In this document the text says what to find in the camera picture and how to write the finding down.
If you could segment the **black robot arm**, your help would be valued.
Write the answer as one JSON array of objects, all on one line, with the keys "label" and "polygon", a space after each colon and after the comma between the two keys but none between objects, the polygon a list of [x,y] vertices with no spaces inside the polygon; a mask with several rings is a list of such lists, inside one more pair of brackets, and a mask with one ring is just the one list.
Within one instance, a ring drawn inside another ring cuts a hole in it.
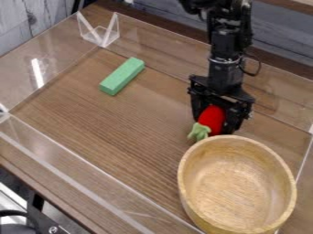
[{"label": "black robot arm", "polygon": [[194,124],[189,136],[236,132],[250,117],[256,99],[244,88],[244,77],[258,75],[246,71],[246,50],[252,45],[252,0],[178,0],[185,11],[206,20],[210,45],[209,72],[190,76]]}]

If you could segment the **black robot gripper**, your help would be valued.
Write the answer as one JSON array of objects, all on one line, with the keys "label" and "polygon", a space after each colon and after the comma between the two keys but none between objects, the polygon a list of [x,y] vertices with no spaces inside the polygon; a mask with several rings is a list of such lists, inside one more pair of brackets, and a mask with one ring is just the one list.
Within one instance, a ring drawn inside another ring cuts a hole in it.
[{"label": "black robot gripper", "polygon": [[208,76],[192,75],[190,88],[193,118],[198,121],[209,105],[225,110],[222,134],[233,134],[249,118],[254,97],[244,90],[246,61],[210,59]]}]

